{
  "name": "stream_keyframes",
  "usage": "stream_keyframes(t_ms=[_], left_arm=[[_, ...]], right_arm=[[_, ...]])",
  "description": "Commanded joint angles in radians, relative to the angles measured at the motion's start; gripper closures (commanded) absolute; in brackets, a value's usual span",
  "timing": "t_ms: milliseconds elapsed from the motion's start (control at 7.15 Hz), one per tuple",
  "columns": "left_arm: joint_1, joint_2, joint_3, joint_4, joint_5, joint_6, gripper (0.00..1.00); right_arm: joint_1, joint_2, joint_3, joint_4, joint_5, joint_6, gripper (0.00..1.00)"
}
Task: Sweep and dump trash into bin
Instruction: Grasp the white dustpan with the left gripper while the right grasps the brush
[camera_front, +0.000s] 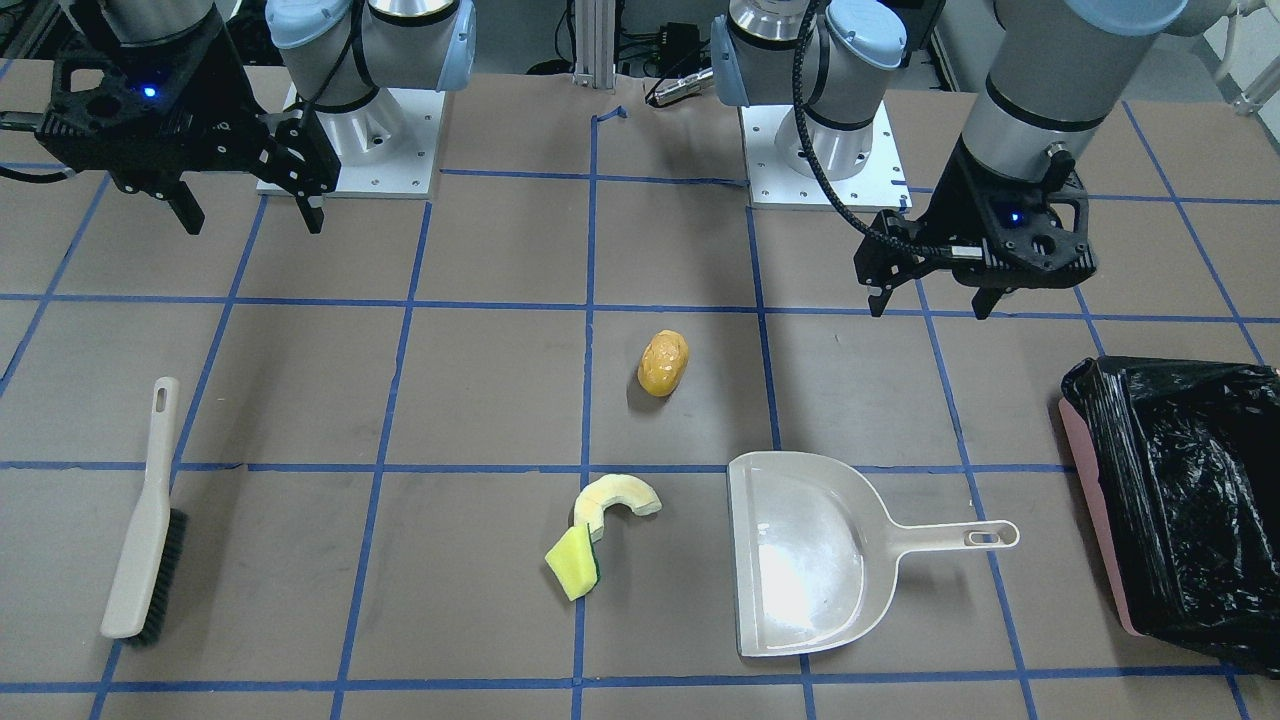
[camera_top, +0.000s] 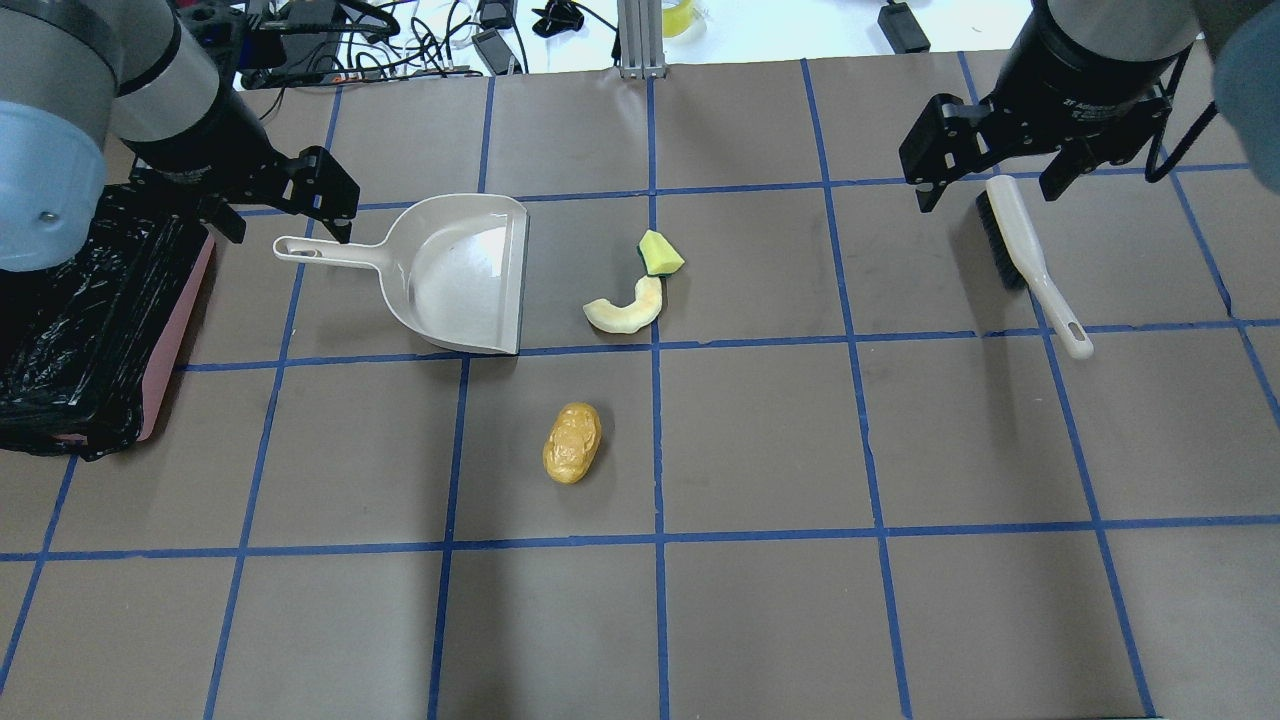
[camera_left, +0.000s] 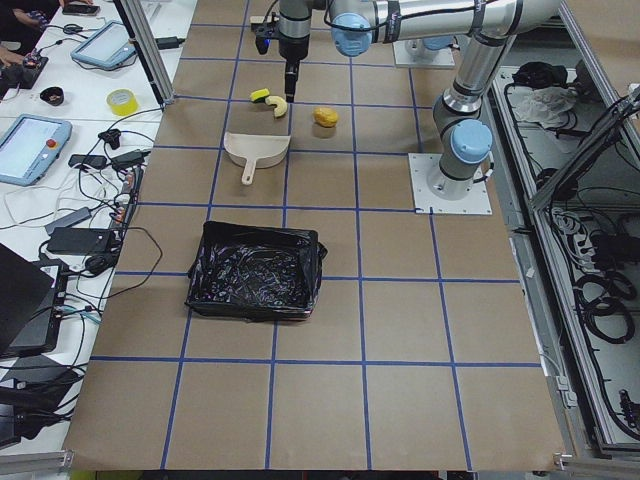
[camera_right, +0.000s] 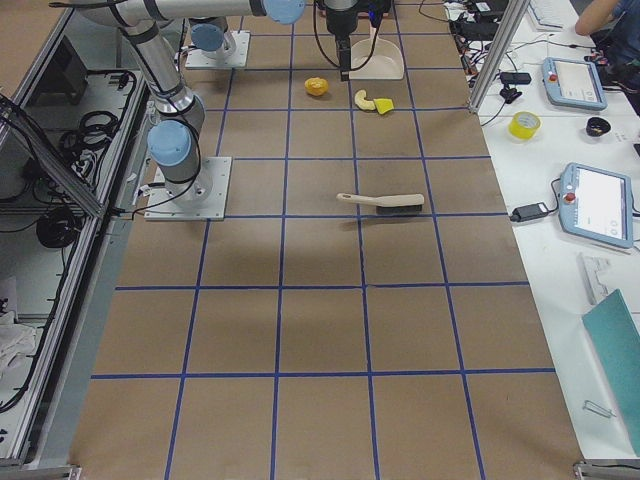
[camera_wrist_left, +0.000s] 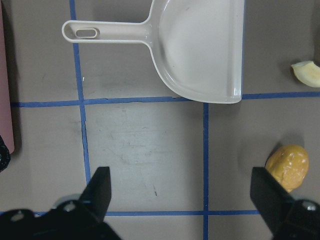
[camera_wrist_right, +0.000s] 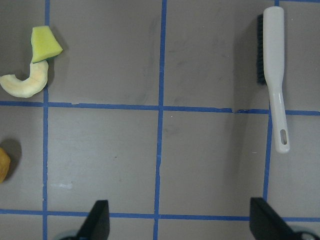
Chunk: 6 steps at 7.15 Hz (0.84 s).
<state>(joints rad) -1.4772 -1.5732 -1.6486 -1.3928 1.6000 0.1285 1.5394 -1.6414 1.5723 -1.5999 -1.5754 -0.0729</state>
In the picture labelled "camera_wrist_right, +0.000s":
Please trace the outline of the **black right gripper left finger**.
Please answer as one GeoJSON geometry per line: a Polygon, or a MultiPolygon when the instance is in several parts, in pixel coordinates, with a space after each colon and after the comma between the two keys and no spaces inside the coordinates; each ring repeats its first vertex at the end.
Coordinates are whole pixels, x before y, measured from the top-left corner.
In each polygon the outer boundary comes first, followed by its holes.
{"type": "Polygon", "coordinates": [[[83,225],[75,235],[76,240],[107,240],[110,234],[108,200],[97,200],[83,225]]]}

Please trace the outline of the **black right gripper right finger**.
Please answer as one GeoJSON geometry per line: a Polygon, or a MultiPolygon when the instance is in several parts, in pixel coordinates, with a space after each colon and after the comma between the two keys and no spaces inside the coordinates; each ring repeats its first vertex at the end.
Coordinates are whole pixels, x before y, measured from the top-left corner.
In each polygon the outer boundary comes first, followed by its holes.
{"type": "Polygon", "coordinates": [[[302,240],[261,197],[250,198],[249,229],[255,240],[302,240]]]}

